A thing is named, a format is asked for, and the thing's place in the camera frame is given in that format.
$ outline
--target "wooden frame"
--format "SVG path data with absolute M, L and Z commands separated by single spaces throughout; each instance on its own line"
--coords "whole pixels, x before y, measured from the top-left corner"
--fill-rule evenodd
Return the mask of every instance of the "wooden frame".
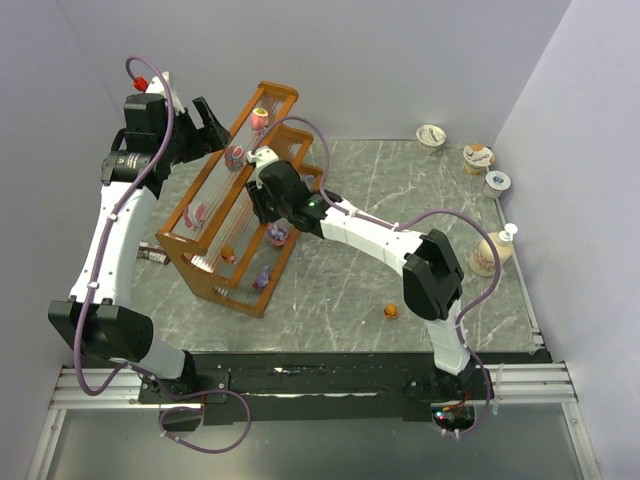
M 286 116 L 297 98 L 298 94 L 292 88 L 269 82 L 261 82 L 256 93 L 232 125 L 230 129 L 232 138 L 235 139 L 247 121 L 251 111 L 257 105 L 263 106 L 270 113 L 277 109 L 276 104 L 280 105 L 275 117 L 270 119 L 270 121 L 273 122 Z M 303 159 L 312 141 L 313 136 L 310 133 L 281 124 L 269 134 L 263 144 L 269 145 L 281 159 L 291 162 L 301 175 L 313 175 L 315 178 L 314 187 L 317 188 L 320 183 L 322 170 L 303 163 Z M 173 213 L 169 216 L 165 225 L 158 230 L 156 237 L 194 295 L 239 310 L 254 317 L 262 317 L 275 286 L 282 275 L 284 266 L 293 251 L 294 244 L 299 236 L 297 230 L 290 233 L 289 238 L 280 249 L 277 261 L 270 271 L 270 281 L 262 292 L 259 294 L 256 293 L 257 299 L 254 304 L 234 300 L 230 298 L 229 292 L 238 288 L 241 280 L 247 273 L 247 269 L 256 251 L 263 241 L 266 230 L 264 225 L 259 225 L 251 235 L 248 246 L 233 269 L 233 274 L 225 275 L 219 271 L 221 262 L 218 260 L 218 257 L 214 257 L 210 265 L 211 268 L 208 270 L 192 263 L 194 256 L 204 257 L 207 253 L 213 253 L 209 252 L 209 250 L 215 239 L 219 239 L 220 236 L 224 236 L 225 239 L 233 238 L 234 235 L 238 235 L 243 225 L 246 227 L 246 221 L 249 218 L 253 218 L 253 210 L 249 198 L 247 196 L 239 198 L 245 188 L 245 184 L 253 173 L 252 167 L 246 165 L 240 172 L 233 175 L 232 181 L 225 187 L 226 192 L 223 192 L 225 193 L 224 197 L 217 203 L 215 211 L 203 226 L 203 229 L 198 233 L 197 238 L 187 238 L 175 232 L 176 227 L 182 221 L 182 212 L 194 201 L 196 195 L 200 192 L 201 188 L 203 188 L 203 185 L 216 167 L 218 169 L 226 168 L 223 162 L 219 162 L 223 153 L 224 151 L 216 152 L 210 157 Z M 238 204 L 239 207 L 236 207 L 240 210 L 239 213 L 236 214 L 236 218 L 233 219 L 231 227 L 222 231 L 221 227 L 225 219 L 230 215 L 234 205 L 241 201 L 245 203 Z

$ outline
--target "gray wall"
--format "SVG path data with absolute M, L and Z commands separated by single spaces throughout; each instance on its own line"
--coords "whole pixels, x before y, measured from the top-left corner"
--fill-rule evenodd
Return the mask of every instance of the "gray wall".
M 82 266 L 120 117 L 53 2 L 0 4 L 0 64 L 0 476 L 13 480 L 70 358 L 47 308 Z
M 495 145 L 507 215 L 605 477 L 640 474 L 640 3 L 574 0 Z
M 336 138 L 493 144 L 570 0 L 58 0 L 115 98 L 147 55 L 229 124 L 260 80 Z

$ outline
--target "red connector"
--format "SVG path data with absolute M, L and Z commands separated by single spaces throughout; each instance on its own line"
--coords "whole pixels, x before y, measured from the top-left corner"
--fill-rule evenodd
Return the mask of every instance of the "red connector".
M 136 79 L 133 81 L 133 86 L 136 88 L 136 90 L 144 93 L 149 86 L 149 82 L 147 82 L 144 77 L 136 77 Z

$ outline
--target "soap dispenser bottle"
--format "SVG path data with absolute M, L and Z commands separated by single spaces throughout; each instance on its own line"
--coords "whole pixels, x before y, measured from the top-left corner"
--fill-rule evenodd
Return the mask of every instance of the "soap dispenser bottle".
M 500 265 L 504 265 L 511 255 L 513 255 L 513 236 L 518 232 L 518 227 L 513 223 L 507 223 L 501 232 L 489 234 L 489 238 L 498 250 Z M 496 271 L 496 264 L 493 260 L 493 253 L 486 240 L 482 240 L 469 259 L 471 270 L 481 277 L 491 277 Z

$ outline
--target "white container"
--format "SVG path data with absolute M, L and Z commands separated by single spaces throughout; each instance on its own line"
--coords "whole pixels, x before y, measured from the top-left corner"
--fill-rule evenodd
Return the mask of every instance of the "white container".
M 478 143 L 464 147 L 462 154 L 464 156 L 464 171 L 471 175 L 480 175 L 496 161 L 493 152 Z
M 509 175 L 504 172 L 494 170 L 487 173 L 487 176 L 484 177 L 482 193 L 485 197 L 498 198 L 502 195 L 502 192 L 507 190 L 510 186 L 511 179 L 509 178 Z
M 498 258 L 500 265 L 511 258 L 513 255 L 513 236 L 518 233 L 518 227 L 513 223 L 507 223 L 501 232 L 493 232 L 489 234 L 489 238 L 498 250 Z M 486 240 L 482 240 L 478 248 L 473 252 L 469 259 L 471 270 L 481 277 L 491 277 L 496 271 L 496 263 L 493 259 L 493 253 Z
M 422 125 L 416 130 L 416 137 L 418 138 L 420 150 L 424 150 L 427 153 L 433 153 L 438 150 L 447 139 L 444 130 L 435 125 Z

